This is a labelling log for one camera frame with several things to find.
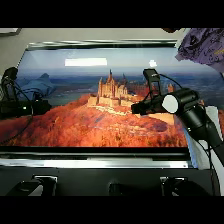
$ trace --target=sky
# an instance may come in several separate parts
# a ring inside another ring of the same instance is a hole
[[[176,48],[98,48],[98,49],[59,49],[27,51],[18,67],[19,74],[43,74],[61,77],[69,74],[74,76],[108,75],[112,69],[113,75],[142,75],[145,68],[150,68],[149,61],[157,63],[158,73],[170,74],[216,74],[207,65],[200,65],[189,60],[177,61]],[[92,67],[67,67],[65,59],[106,58],[107,65]]]

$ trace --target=purple patterned fabric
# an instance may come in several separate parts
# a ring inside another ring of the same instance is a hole
[[[224,72],[224,28],[191,28],[176,58],[207,64]]]

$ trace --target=computer screen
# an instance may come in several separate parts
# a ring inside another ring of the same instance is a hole
[[[131,113],[131,105],[149,92],[146,68],[198,91],[201,103],[218,107],[224,129],[223,77],[207,65],[179,62],[176,54],[172,47],[25,51],[16,79],[23,91],[18,99],[45,100],[51,107],[33,116],[25,130],[29,116],[1,120],[0,141],[7,146],[187,147],[174,115]],[[163,77],[161,87],[163,94],[179,88]]]

